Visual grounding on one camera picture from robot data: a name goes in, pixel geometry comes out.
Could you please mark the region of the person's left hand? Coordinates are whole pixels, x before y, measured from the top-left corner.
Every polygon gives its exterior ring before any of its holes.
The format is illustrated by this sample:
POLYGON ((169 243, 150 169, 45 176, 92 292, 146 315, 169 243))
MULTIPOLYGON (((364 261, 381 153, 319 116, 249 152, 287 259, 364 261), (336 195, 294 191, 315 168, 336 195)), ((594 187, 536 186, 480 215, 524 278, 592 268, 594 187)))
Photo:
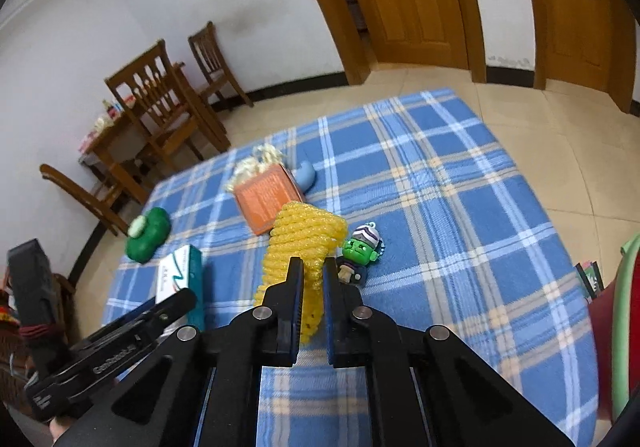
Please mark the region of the person's left hand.
POLYGON ((70 417, 55 417, 49 422, 49 430, 52 441, 56 443, 58 439, 76 422, 70 417))

